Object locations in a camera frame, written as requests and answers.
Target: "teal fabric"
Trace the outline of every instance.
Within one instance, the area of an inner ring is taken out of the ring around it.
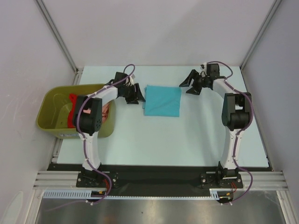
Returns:
[[[145,89],[145,116],[179,117],[182,91],[178,87],[148,85]]]

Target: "white table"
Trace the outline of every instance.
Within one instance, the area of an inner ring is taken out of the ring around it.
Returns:
[[[80,84],[105,83],[123,71],[123,66],[85,67]],[[194,66],[137,66],[135,82],[142,91],[148,84],[178,86]],[[246,91],[239,67],[232,67],[229,82]],[[221,67],[221,75],[229,70]],[[200,96],[186,94],[182,89],[180,117],[144,116],[142,104],[127,105],[116,99],[116,122],[111,136],[99,139],[99,154],[103,164],[217,166],[221,159],[225,128],[221,122],[223,99],[210,89]],[[244,133],[239,153],[244,167],[268,167],[256,121]],[[63,140],[58,163],[82,163],[82,143],[79,139]]]

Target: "olive green basket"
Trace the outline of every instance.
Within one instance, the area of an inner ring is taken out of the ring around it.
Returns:
[[[87,95],[103,88],[104,84],[59,86],[51,89],[44,97],[43,103],[36,118],[36,125],[45,132],[53,134],[60,139],[78,138],[75,128],[67,127],[67,118],[72,109],[69,99],[71,93]],[[99,138],[112,134],[115,124],[115,102],[110,102],[108,118],[102,124]]]

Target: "white wall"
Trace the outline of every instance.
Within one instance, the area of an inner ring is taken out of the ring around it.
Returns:
[[[44,0],[76,65],[239,65],[273,0]]]
[[[299,210],[299,1],[283,1],[244,75],[270,160]]]
[[[54,140],[37,129],[38,110],[45,93],[71,84],[74,74],[33,0],[2,0],[0,30],[1,220],[18,191],[24,193],[20,216],[28,209]]]

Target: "reflective metal surface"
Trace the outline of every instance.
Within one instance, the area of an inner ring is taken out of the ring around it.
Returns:
[[[230,205],[194,200],[104,200],[45,211],[71,200],[43,199],[36,224],[285,224],[275,191],[249,192]]]

